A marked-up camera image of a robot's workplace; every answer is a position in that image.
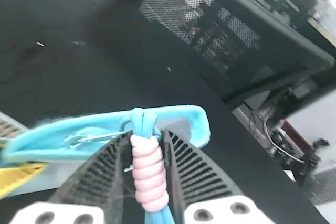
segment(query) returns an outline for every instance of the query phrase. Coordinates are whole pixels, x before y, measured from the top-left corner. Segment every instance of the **black table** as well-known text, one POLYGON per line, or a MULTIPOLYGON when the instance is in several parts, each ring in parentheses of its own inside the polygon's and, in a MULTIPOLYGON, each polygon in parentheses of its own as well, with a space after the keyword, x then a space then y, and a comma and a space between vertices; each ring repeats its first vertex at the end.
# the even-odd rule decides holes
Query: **black table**
MULTIPOLYGON (((0 111, 34 126, 135 106, 200 105, 212 131, 204 152, 275 223, 326 223, 189 67, 183 42, 129 0, 0 0, 0 8, 0 111)), ((2 223, 51 193, 1 200, 2 223)), ((136 203, 127 209, 126 223, 143 215, 136 203)))

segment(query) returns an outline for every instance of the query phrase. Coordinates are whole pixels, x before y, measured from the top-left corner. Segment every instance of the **black mesh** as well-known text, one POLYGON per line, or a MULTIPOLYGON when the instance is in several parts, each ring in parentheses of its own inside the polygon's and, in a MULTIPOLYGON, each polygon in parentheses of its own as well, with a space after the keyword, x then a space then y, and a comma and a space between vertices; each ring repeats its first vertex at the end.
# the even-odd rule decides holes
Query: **black mesh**
POLYGON ((272 83, 269 89, 293 83, 333 65, 331 56, 253 0, 134 2, 149 21, 194 49, 191 65, 224 100, 263 91, 266 83, 272 83))
POLYGON ((124 169, 132 164, 131 132, 120 135, 90 157, 49 202, 98 206, 106 223, 122 223, 124 169))
POLYGON ((164 132, 163 152, 170 168, 176 223, 183 223, 183 213, 192 203, 243 194, 207 155, 174 133, 164 132))

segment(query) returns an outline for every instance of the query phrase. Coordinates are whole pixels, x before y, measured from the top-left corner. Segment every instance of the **metal mesh panel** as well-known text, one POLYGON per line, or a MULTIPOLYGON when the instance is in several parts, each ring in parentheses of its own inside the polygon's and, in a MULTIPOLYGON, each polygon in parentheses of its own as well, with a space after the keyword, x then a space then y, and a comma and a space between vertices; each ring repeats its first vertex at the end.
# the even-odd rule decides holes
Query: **metal mesh panel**
POLYGON ((200 52, 222 77, 260 36, 214 0, 135 0, 142 14, 159 22, 200 52))
POLYGON ((336 201, 336 169, 315 174, 307 181, 304 193, 314 205, 336 201))

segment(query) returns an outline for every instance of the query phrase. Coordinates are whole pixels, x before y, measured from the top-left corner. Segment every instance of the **knot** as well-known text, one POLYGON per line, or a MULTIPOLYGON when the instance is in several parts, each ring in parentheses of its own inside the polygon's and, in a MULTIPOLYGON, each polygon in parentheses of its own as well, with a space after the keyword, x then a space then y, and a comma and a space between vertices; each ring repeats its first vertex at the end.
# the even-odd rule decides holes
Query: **knot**
POLYGON ((156 137, 132 135, 135 199, 148 212, 158 212, 168 205, 166 171, 162 150, 156 137))

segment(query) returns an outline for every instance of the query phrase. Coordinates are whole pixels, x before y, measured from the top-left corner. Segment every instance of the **white wall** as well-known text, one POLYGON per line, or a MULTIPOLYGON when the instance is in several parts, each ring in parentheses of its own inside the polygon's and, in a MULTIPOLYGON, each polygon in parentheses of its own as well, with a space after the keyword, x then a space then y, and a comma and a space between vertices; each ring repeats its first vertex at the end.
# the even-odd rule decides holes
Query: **white wall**
POLYGON ((317 173, 336 167, 336 91, 288 118, 289 123, 310 143, 322 137, 330 146, 318 150, 317 173))

